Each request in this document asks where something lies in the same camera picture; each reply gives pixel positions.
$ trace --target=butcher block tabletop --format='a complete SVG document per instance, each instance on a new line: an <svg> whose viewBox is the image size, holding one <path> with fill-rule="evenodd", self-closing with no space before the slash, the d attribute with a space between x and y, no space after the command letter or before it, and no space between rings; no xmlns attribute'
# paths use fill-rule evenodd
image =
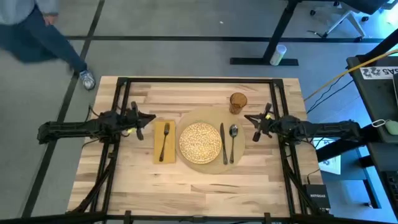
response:
<svg viewBox="0 0 398 224"><path fill-rule="evenodd" d="M102 77L93 106L96 113L111 109L117 79ZM289 114L306 120L299 80L284 78L283 82ZM229 97L236 92L248 98L242 112L235 115L243 127L246 148L232 169L215 175L202 174L189 168L178 156L176 163L154 164L154 121L172 119L178 126L185 113L198 108L217 106L228 110ZM278 93L277 99L282 111ZM157 118L142 130L143 141L135 134L121 139L108 214L124 215L130 210L134 215L263 217L264 213L270 213L272 217L290 216L277 136L262 135L259 142L253 142L254 126L243 116L262 113L266 103L272 103L269 84L133 82L128 105L132 101L141 112L156 114ZM319 169L317 155L314 147L306 143L296 149L302 182L306 183L307 174ZM100 142L87 144L82 149L68 210L77 207L94 186L102 150ZM311 174L310 180L312 184L321 184L320 172ZM103 189L97 210L102 208ZM295 209L300 213L293 184L292 189Z"/></svg>

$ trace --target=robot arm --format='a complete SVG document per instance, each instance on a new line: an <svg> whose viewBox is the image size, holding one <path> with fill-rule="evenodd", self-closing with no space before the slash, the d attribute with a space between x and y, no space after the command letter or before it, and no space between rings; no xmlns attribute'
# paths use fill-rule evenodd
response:
<svg viewBox="0 0 398 224"><path fill-rule="evenodd" d="M131 102L131 109L126 109L124 115L106 111L100 113L98 118L85 122L46 122L40 126L37 140L39 144L45 144L60 138L91 137L98 138L101 142L105 139L113 142L121 131L131 128L136 128L138 139L143 140L141 128L154 118L156 115L141 113L136 102Z"/></svg>
<svg viewBox="0 0 398 224"><path fill-rule="evenodd" d="M244 117L257 129L253 141L260 139L261 133L272 137L269 133L280 134L295 142L314 137L341 137L343 139L359 139L359 124L353 121L342 121L338 123L313 124L309 121L301 121L298 118L287 115L281 119L271 119L269 113L271 104L266 105L264 113L259 115L244 115Z"/></svg>

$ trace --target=black metal frame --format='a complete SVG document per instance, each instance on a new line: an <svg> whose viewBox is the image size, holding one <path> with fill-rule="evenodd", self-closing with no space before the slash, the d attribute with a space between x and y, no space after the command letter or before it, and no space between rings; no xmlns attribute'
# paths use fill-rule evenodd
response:
<svg viewBox="0 0 398 224"><path fill-rule="evenodd" d="M283 116L289 113L287 109L287 102L284 92L284 84L282 79L258 79L258 78L118 78L116 84L116 91L114 94L114 99L112 103L112 110L116 111L118 109L119 97L121 94L121 89L123 86L123 101L120 108L120 113L124 113L127 108L127 101L129 97L129 92L131 88L131 83L135 82L161 82L161 83L263 83L269 84L271 91L271 101L274 107L274 116L276 119L280 118L276 90L279 89L279 94L282 103ZM205 216L148 216L148 215L132 215L131 211L126 211L124 215L108 215L108 205L111 196L111 188L113 184L114 172L116 169L116 160L118 158L118 151L120 145L120 136L114 142L113 151L109 151L109 142L105 142L103 145L103 152L101 154L101 159L98 167L98 173L96 178L95 186L89 192L87 197L82 201L82 203L71 212L67 212L63 215L51 215L44 217L24 217L15 218L10 220L0 220L0 224L5 223L85 223L85 222L98 222L103 221L106 223L107 220L124 220L124 223L132 223L134 220L164 220L164 221L189 221L194 223L203 223L208 221L226 221L226 222L282 222L282 223L314 223L314 218L320 223L355 223L358 220L351 219L341 219L333 218L331 215L323 213L318 206L311 200L311 198L306 194L305 189L302 185L300 177L300 169L297 161L297 154L295 152L295 146L289 144L288 139L284 139L278 136L279 149L282 160L282 169L284 172L284 181L286 188L286 196L288 201L288 207L290 212L290 217L285 218L275 218L271 217L269 213L265 213L263 217L205 217ZM290 167L285 148L289 146L291 151L293 170ZM106 165L106 158L110 158L108 166ZM98 203L98 194L102 184L108 178L106 183L103 207L100 212L96 211ZM296 186L298 191L298 196L300 200L300 208L302 214L296 214L294 208L294 198L292 194L292 186L290 181ZM90 212L85 212L91 204ZM310 209L312 215L307 214L307 208ZM369 222L361 221L361 223L379 223L379 222Z"/></svg>

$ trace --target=sneaker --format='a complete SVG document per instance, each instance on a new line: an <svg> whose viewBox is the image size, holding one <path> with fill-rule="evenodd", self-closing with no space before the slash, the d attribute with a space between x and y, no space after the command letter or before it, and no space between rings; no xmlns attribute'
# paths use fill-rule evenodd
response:
<svg viewBox="0 0 398 224"><path fill-rule="evenodd" d="M91 71L84 70L79 73L79 77L86 90L92 90L95 87L95 79Z"/></svg>

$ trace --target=desk leg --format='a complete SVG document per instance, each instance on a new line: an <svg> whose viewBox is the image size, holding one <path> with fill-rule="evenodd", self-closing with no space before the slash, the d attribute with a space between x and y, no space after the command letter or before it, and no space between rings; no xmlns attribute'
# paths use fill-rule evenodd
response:
<svg viewBox="0 0 398 224"><path fill-rule="evenodd" d="M368 193L372 208L381 208L381 204L379 202L379 199L377 198L376 191L374 190L368 179L363 180L363 184L365 185L365 189Z"/></svg>
<svg viewBox="0 0 398 224"><path fill-rule="evenodd" d="M267 50L262 58L231 58L229 63L231 65L271 65L269 61L275 52L276 46L278 45L280 38L284 34L290 19L293 16L294 9L297 6L297 0L289 0L287 6L279 19L278 25L271 37L268 44ZM290 65L298 66L299 61L297 59L282 59L279 65Z"/></svg>
<svg viewBox="0 0 398 224"><path fill-rule="evenodd" d="M361 164L362 168L374 166L371 156L365 156L365 157L359 158L359 163Z"/></svg>

